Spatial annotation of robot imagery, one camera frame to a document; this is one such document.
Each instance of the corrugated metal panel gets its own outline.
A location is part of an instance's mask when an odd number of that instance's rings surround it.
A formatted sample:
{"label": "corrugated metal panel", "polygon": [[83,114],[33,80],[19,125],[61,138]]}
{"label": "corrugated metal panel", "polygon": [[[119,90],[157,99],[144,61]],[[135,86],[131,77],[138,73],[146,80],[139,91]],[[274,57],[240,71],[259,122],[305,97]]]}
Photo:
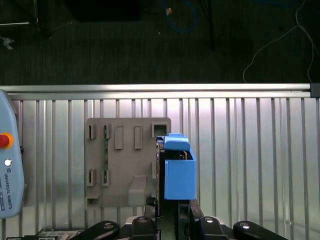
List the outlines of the corrugated metal panel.
{"label": "corrugated metal panel", "polygon": [[85,210],[83,129],[92,117],[171,118],[172,131],[188,136],[197,156],[197,199],[206,215],[229,226],[253,221],[292,240],[320,239],[317,99],[121,94],[92,100],[13,97],[28,190],[21,214],[1,221],[2,239],[41,228],[85,228],[104,219],[123,224],[142,214],[142,207]]}

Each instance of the white button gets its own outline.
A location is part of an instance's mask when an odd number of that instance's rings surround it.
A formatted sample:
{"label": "white button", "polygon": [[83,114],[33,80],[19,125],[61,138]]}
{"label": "white button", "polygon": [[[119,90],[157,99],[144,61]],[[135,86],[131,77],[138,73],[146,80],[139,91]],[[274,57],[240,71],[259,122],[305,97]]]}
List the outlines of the white button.
{"label": "white button", "polygon": [[11,161],[10,159],[4,160],[4,165],[5,165],[6,167],[10,167],[11,164],[12,164],[12,161]]}

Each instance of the dark carpet floor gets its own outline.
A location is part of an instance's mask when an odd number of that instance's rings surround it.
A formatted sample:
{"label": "dark carpet floor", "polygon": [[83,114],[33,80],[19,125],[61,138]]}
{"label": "dark carpet floor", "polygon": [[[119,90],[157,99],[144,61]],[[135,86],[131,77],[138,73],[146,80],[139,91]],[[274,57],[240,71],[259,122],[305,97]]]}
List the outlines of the dark carpet floor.
{"label": "dark carpet floor", "polygon": [[[25,21],[9,1],[0,0],[0,21]],[[62,0],[41,1],[40,20],[52,39],[39,37],[31,26],[0,28],[0,37],[15,40],[14,50],[0,45],[0,85],[243,83],[243,71],[255,52],[296,25],[300,5],[213,0],[211,50],[201,1],[191,1],[198,21],[185,34],[169,27],[161,1],[146,2],[138,22],[98,23],[76,22]],[[320,49],[318,2],[306,0],[299,19]],[[32,0],[21,4],[32,13]],[[193,14],[183,1],[168,1],[168,6],[176,24],[192,25]],[[246,82],[308,83],[311,59],[311,43],[296,28],[257,55]],[[320,82],[319,66],[320,56],[314,53],[314,82]]]}

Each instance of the white cable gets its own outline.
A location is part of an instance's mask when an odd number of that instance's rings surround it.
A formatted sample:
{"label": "white cable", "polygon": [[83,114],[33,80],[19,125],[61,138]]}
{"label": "white cable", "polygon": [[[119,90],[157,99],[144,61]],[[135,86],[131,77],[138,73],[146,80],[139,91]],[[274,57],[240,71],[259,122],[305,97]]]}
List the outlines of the white cable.
{"label": "white cable", "polygon": [[74,21],[70,21],[70,22],[64,23],[64,24],[62,24],[62,25],[59,25],[59,26],[51,29],[51,30],[49,31],[49,33],[53,32],[53,31],[55,31],[55,30],[57,30],[57,29],[63,28],[63,27],[65,27],[65,26],[69,25],[69,24],[73,24],[73,23],[74,23]]}
{"label": "white cable", "polygon": [[253,58],[252,58],[251,63],[250,63],[250,64],[244,69],[244,71],[243,71],[242,79],[243,79],[244,83],[247,83],[246,78],[245,78],[246,71],[248,70],[248,68],[250,68],[250,67],[252,66],[252,64],[254,64],[254,61],[255,61],[255,59],[256,59],[256,56],[257,56],[263,49],[265,49],[265,48],[268,47],[269,45],[271,45],[271,44],[279,41],[280,39],[283,39],[285,36],[287,36],[289,33],[291,33],[294,29],[296,29],[296,28],[298,28],[298,27],[299,27],[298,25],[294,26],[294,27],[291,28],[289,31],[287,31],[285,34],[283,34],[282,36],[280,36],[280,37],[278,37],[278,38],[276,38],[276,39],[274,39],[274,40],[272,40],[272,41],[270,41],[269,43],[267,43],[266,45],[264,45],[262,48],[260,48],[260,49],[255,53],[255,55],[254,55]]}
{"label": "white cable", "polygon": [[242,74],[242,79],[244,81],[244,83],[247,83],[246,82],[246,78],[245,78],[245,74],[246,74],[246,71],[248,70],[248,68],[250,68],[252,66],[252,64],[254,63],[255,61],[255,58],[256,56],[258,55],[258,53],[260,53],[263,49],[265,49],[266,47],[268,47],[269,45],[273,44],[274,42],[284,38],[286,35],[288,35],[292,30],[294,30],[295,28],[299,27],[307,36],[307,38],[309,39],[309,41],[311,42],[311,45],[312,45],[312,57],[311,57],[311,62],[310,62],[310,65],[308,67],[308,70],[307,70],[307,76],[308,76],[308,79],[310,81],[310,83],[312,83],[312,80],[310,78],[310,69],[314,63],[314,58],[315,58],[315,51],[317,52],[317,54],[320,56],[320,52],[319,50],[317,49],[317,47],[315,46],[314,44],[314,41],[312,39],[312,37],[309,35],[309,33],[307,32],[307,30],[299,23],[299,20],[298,20],[298,13],[299,11],[303,8],[303,6],[305,5],[306,3],[306,0],[303,0],[303,3],[301,4],[301,6],[297,9],[297,11],[295,12],[295,21],[296,21],[296,26],[291,28],[289,31],[287,31],[285,34],[283,34],[282,36],[278,37],[277,39],[267,43],[265,46],[263,46],[262,48],[260,48],[256,54],[253,56],[252,58],[252,61],[251,63],[244,69],[243,71],[243,74]]}
{"label": "white cable", "polygon": [[319,51],[317,49],[317,47],[315,46],[314,44],[314,41],[312,39],[312,37],[309,35],[309,33],[307,32],[307,30],[299,23],[299,19],[298,19],[298,13],[299,11],[303,8],[303,6],[305,5],[306,3],[306,0],[303,0],[303,3],[301,4],[301,6],[298,8],[298,10],[295,12],[295,21],[296,21],[296,24],[298,24],[299,28],[302,30],[302,32],[305,33],[305,35],[307,36],[307,38],[309,39],[310,43],[311,43],[311,47],[312,47],[312,55],[311,55],[311,62],[310,62],[310,65],[308,67],[308,70],[306,71],[306,74],[308,76],[308,79],[310,81],[310,83],[312,83],[312,80],[311,80],[311,77],[310,77],[310,69],[314,63],[314,59],[315,59],[315,51],[318,53],[318,55],[320,56],[319,54]]}
{"label": "white cable", "polygon": [[312,44],[312,47],[315,49],[315,51],[318,53],[318,55],[320,56],[320,52],[317,49],[317,47],[314,45],[314,41],[312,39],[312,37],[309,35],[309,33],[307,32],[307,30],[299,23],[299,19],[298,19],[298,13],[299,11],[304,7],[306,3],[306,0],[303,0],[303,3],[301,4],[301,6],[298,8],[298,10],[295,12],[295,21],[296,24],[299,26],[299,28],[306,34],[306,36],[308,37],[309,41]]}

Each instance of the silver metal sheet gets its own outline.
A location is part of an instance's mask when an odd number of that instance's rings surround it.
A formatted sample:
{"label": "silver metal sheet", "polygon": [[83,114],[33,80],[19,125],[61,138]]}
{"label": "silver metal sheet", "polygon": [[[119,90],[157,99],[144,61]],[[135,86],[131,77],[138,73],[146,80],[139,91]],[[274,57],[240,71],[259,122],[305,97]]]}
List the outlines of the silver metal sheet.
{"label": "silver metal sheet", "polygon": [[320,107],[308,84],[0,87],[18,112],[27,192],[0,235],[124,224],[142,207],[86,210],[88,118],[169,117],[197,156],[204,214],[250,220],[288,239],[320,239]]}

